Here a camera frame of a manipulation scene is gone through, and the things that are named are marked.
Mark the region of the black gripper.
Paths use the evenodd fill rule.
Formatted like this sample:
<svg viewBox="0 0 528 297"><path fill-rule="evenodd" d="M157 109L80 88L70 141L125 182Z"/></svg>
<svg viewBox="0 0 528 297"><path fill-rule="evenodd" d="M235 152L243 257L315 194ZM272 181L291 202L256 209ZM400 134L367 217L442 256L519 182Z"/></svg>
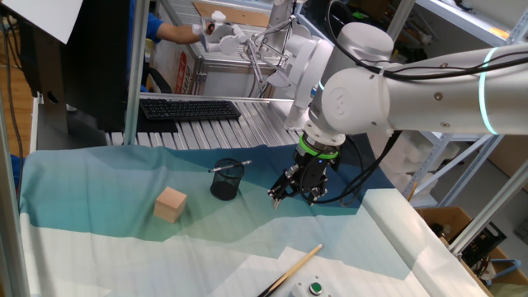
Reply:
<svg viewBox="0 0 528 297"><path fill-rule="evenodd" d="M319 184L325 178L326 167L336 157L337 150L332 148L316 154L297 148L294 152L296 165L285 169L268 191L273 209L277 210L285 198L295 196L298 191L309 191L308 204L313 206L315 201L328 193Z"/></svg>

